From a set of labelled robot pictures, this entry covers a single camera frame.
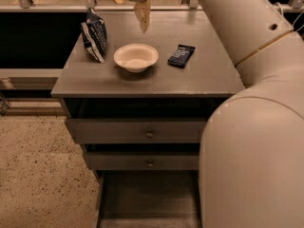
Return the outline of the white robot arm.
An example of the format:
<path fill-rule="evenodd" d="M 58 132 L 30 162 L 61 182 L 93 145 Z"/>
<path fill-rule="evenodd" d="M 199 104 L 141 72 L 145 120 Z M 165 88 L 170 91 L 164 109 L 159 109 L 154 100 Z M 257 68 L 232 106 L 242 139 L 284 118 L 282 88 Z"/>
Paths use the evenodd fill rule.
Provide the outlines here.
<path fill-rule="evenodd" d="M 199 0 L 244 83 L 199 151 L 202 228 L 304 228 L 303 40 L 268 0 Z"/>

